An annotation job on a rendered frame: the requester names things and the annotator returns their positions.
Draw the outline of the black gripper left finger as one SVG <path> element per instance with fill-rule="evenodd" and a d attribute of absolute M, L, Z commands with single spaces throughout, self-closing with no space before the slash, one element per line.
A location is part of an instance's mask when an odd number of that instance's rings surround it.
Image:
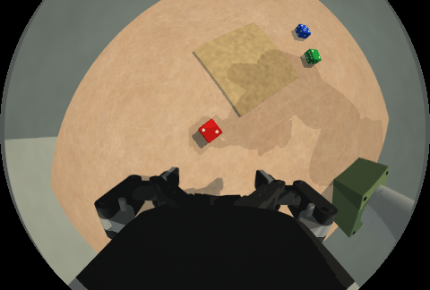
<path fill-rule="evenodd" d="M 164 204 L 170 208 L 202 205 L 200 199 L 187 194 L 178 185 L 179 168 L 173 166 L 161 175 L 151 176 L 149 181 L 142 181 L 139 175 L 125 178 L 94 202 L 107 237 L 113 239 L 135 219 L 146 200 L 152 200 L 155 208 Z"/>

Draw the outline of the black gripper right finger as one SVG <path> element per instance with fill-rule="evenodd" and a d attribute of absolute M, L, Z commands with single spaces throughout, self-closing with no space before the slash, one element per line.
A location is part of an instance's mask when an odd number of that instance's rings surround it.
<path fill-rule="evenodd" d="M 274 179 L 263 170 L 256 170 L 254 187 L 254 192 L 242 196 L 234 205 L 276 210 L 280 205 L 288 205 L 293 217 L 323 243 L 338 210 L 308 183 L 296 180 L 293 185 L 285 185 L 284 181 Z"/>

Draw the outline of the green die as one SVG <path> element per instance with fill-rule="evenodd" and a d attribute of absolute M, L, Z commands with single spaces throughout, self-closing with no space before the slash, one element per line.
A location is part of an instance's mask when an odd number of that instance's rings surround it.
<path fill-rule="evenodd" d="M 309 64 L 317 64 L 322 61 L 317 49 L 309 49 L 305 52 L 306 61 Z"/>

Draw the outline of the red die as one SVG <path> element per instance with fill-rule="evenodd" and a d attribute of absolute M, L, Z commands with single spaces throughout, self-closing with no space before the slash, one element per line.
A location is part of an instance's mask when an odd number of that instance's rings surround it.
<path fill-rule="evenodd" d="M 201 126 L 198 131 L 208 143 L 222 134 L 222 130 L 217 126 L 213 119 Z"/>

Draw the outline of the blue die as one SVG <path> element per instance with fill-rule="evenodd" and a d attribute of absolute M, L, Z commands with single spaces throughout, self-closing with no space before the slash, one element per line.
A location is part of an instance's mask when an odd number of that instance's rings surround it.
<path fill-rule="evenodd" d="M 310 30 L 303 24 L 298 24 L 295 31 L 299 38 L 308 38 L 311 35 Z"/>

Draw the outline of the olive-tan square mat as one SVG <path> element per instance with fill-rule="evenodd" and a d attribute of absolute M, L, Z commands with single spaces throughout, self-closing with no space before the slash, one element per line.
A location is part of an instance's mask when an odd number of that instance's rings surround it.
<path fill-rule="evenodd" d="M 253 22 L 193 50 L 240 116 L 299 75 Z"/>

